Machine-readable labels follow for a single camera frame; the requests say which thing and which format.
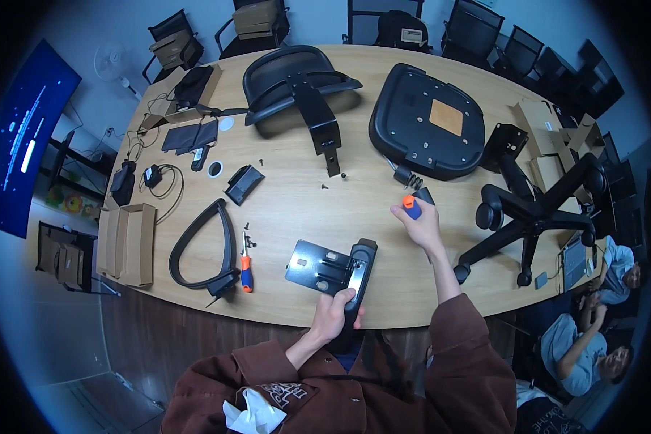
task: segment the television screen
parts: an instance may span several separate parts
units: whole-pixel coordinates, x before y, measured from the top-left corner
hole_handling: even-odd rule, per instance
[[[0,107],[0,229],[26,238],[34,184],[58,118],[82,79],[42,40]]]

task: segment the screwdriver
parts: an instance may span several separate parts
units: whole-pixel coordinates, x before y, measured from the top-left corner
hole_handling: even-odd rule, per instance
[[[253,276],[251,274],[251,256],[246,253],[246,231],[243,231],[243,251],[241,254],[241,284],[245,292],[253,292]]]
[[[408,195],[403,197],[403,210],[413,219],[417,220],[419,216],[422,215],[422,210],[417,205],[417,201],[414,200],[414,196]]]

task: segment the wooden table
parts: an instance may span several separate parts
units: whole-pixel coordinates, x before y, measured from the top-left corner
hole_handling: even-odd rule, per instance
[[[340,168],[347,178],[328,178],[325,161],[322,156],[316,156],[311,137],[295,110],[282,117],[280,126],[269,134],[270,138],[259,135],[254,126],[243,126],[243,115],[234,116],[234,126],[219,132],[217,146],[205,162],[205,169],[212,161],[223,162],[224,171],[215,179],[208,178],[205,171],[191,171],[191,155],[174,156],[173,152],[161,152],[171,126],[159,127],[156,143],[141,153],[135,172],[136,181],[150,165],[170,163],[183,170],[185,191],[177,209],[156,228],[154,285],[140,291],[220,315],[272,324],[310,326],[318,292],[285,280],[285,266],[297,240],[305,239],[348,254],[352,244],[360,238],[368,238],[378,243],[378,253],[364,300],[366,316],[362,326],[399,328],[429,325],[437,306],[432,267],[425,253],[409,240],[403,226],[389,212],[389,207],[399,204],[410,191],[403,191],[403,187],[393,179],[390,166],[374,149],[367,133],[373,105],[383,82],[397,63],[415,65],[441,81],[451,82],[480,105],[485,113],[486,138],[498,122],[516,124],[512,112],[516,103],[524,99],[540,101],[541,98],[499,76],[441,57],[355,45],[324,46],[321,49],[337,71],[363,84],[362,89],[356,90],[361,101],[355,107],[339,110],[335,107],[351,105],[352,101],[338,101],[337,97],[330,101],[341,132]],[[219,62],[224,72],[212,96],[211,107],[246,107],[243,72],[262,54],[265,53],[246,54]],[[148,101],[163,92],[159,90],[160,86],[163,86],[162,82],[147,89],[128,130],[137,130],[147,111]],[[148,133],[146,144],[155,136],[155,131]],[[127,151],[128,139],[124,137],[116,168],[120,167]],[[517,161],[529,174],[527,150]],[[228,200],[223,190],[234,172],[247,164],[260,170],[265,179],[238,207]],[[170,182],[171,176],[165,177],[155,188],[157,194],[165,191]],[[480,188],[487,183],[505,188],[501,175],[481,167],[450,182],[425,177],[424,185],[429,187],[439,209],[443,241],[454,264],[461,253],[491,234],[488,230],[478,229],[474,217],[480,203]],[[140,193],[135,188],[131,203],[154,205],[157,216],[160,216],[171,207],[177,193],[178,190],[174,190],[167,199],[159,200],[147,189]],[[173,281],[169,275],[169,254],[190,223],[219,197],[227,199],[227,211],[237,240],[241,239],[246,222],[250,222],[247,233],[258,244],[249,252],[255,290],[247,294],[237,284],[232,302],[222,299],[206,309],[205,305],[212,300],[206,290],[190,290]],[[556,273],[558,234],[552,231],[540,237],[532,263],[534,277],[543,271],[549,276]],[[519,240],[504,248],[499,255],[473,265],[469,278],[462,285],[463,291],[484,316],[521,308],[560,292],[559,275],[540,290],[535,290],[533,285],[517,287],[521,243]],[[188,281],[216,275],[223,245],[221,222],[213,219],[185,250],[180,263],[182,275]]]

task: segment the laptop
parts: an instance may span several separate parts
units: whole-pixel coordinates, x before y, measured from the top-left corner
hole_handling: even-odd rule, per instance
[[[562,251],[562,264],[564,265],[564,291],[579,282],[586,275],[586,248],[581,244],[581,230],[578,230],[566,243]]]

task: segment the power adapter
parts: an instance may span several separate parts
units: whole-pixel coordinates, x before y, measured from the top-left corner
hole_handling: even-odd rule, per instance
[[[145,186],[152,189],[162,180],[162,172],[159,171],[159,166],[151,165],[142,174],[142,178]]]

